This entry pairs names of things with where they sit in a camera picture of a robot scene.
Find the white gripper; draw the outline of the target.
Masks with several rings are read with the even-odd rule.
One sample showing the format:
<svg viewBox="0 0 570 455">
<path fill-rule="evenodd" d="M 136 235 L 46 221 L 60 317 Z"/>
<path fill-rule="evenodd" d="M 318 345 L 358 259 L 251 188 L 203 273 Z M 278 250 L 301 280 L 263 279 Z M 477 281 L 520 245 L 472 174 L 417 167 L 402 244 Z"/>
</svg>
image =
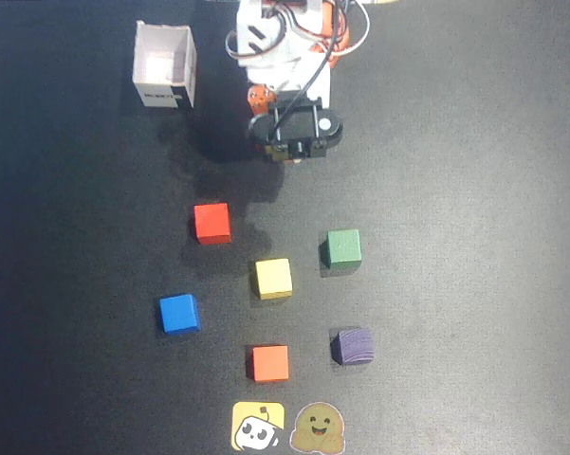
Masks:
<svg viewBox="0 0 570 455">
<path fill-rule="evenodd" d="M 241 1 L 236 13 L 235 60 L 247 72 L 252 115 L 268 112 L 282 92 L 311 81 L 311 100 L 328 108 L 331 64 L 320 67 L 333 34 L 331 1 Z"/>
</svg>

